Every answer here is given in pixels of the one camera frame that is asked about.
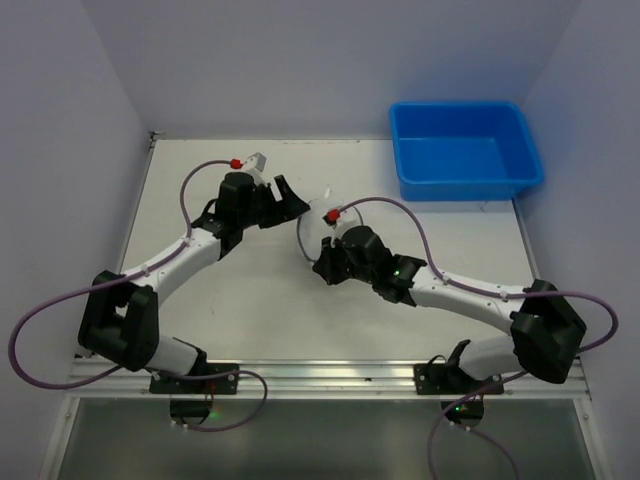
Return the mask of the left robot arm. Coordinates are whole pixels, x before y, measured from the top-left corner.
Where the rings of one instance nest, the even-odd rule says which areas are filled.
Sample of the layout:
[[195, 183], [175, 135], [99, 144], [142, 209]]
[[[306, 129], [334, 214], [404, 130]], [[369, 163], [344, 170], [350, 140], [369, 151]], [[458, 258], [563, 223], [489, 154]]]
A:
[[214, 392], [206, 353], [161, 334], [161, 305], [230, 253], [245, 230], [279, 226], [309, 209], [283, 176], [264, 183], [249, 173], [226, 174], [217, 197], [188, 221], [185, 235], [148, 265], [124, 274], [105, 270], [95, 277], [79, 328], [80, 346], [131, 372], [154, 374], [155, 393]]

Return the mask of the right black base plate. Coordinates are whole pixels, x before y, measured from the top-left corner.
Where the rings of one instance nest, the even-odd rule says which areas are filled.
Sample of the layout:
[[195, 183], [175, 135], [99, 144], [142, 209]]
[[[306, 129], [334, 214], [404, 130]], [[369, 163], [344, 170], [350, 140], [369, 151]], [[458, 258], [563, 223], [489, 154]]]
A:
[[459, 366], [461, 350], [448, 358], [436, 355], [426, 363], [413, 365], [413, 380], [418, 395], [467, 395], [483, 389], [484, 395], [501, 395], [504, 387], [492, 377], [476, 380]]

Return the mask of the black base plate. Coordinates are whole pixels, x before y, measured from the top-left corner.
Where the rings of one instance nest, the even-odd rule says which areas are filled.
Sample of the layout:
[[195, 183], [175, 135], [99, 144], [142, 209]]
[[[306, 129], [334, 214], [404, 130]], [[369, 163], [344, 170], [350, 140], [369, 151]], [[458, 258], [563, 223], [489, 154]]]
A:
[[206, 363], [195, 376], [181, 378], [160, 373], [151, 379], [149, 392], [158, 395], [235, 395], [240, 367], [237, 363]]
[[483, 389], [484, 395], [501, 395], [504, 387], [492, 377], [476, 380], [459, 366], [461, 350], [448, 358], [436, 355], [426, 363], [413, 365], [413, 380], [418, 395], [467, 395]]

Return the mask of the white mesh laundry bag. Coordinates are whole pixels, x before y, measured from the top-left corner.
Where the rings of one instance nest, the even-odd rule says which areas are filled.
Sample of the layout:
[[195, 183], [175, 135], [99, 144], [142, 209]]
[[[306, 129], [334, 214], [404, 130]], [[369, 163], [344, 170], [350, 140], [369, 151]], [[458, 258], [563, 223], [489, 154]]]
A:
[[321, 241], [331, 238], [332, 229], [324, 222], [323, 216], [333, 208], [340, 209], [345, 201], [327, 186], [322, 194], [309, 202], [311, 210], [297, 220], [296, 235], [303, 258], [314, 264], [321, 250]]

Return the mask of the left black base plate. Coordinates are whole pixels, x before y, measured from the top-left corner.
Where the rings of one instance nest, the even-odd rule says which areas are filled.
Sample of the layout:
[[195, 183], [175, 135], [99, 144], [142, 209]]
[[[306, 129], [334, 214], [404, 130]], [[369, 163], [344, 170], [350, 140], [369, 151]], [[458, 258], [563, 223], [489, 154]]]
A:
[[151, 379], [149, 392], [158, 395], [235, 395], [240, 367], [237, 363], [206, 363], [195, 376], [181, 378], [160, 373]]

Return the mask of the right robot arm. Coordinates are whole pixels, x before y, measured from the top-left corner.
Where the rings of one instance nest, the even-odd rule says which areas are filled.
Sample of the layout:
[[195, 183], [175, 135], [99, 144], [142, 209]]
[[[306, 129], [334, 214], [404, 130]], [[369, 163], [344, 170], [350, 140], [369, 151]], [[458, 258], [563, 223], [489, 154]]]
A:
[[523, 370], [562, 384], [586, 333], [585, 322], [549, 282], [490, 291], [474, 281], [464, 290], [462, 277], [436, 275], [426, 261], [392, 253], [368, 226], [324, 238], [312, 269], [328, 285], [358, 280], [390, 303], [444, 310], [497, 329], [497, 337], [456, 345], [447, 368], [462, 382]]

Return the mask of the blue plastic bin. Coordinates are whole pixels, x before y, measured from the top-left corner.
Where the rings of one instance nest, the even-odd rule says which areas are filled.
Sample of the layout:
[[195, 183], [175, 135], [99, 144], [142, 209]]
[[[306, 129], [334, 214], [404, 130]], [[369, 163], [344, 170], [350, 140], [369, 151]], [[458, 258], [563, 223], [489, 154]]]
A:
[[389, 123], [406, 201], [506, 201], [544, 180], [524, 114], [511, 102], [398, 102]]

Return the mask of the aluminium mounting rail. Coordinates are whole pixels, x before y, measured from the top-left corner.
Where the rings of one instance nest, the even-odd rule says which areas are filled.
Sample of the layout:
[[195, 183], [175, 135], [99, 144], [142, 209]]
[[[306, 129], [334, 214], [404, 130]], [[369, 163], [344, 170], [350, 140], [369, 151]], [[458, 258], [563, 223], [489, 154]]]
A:
[[[244, 371], [260, 375], [273, 400], [453, 400], [454, 395], [420, 395], [414, 381], [415, 360], [239, 360]], [[151, 376], [145, 371], [119, 370], [90, 385], [69, 390], [80, 398], [151, 397]], [[580, 363], [561, 385], [524, 376], [505, 384], [497, 400], [577, 400], [590, 396]]]

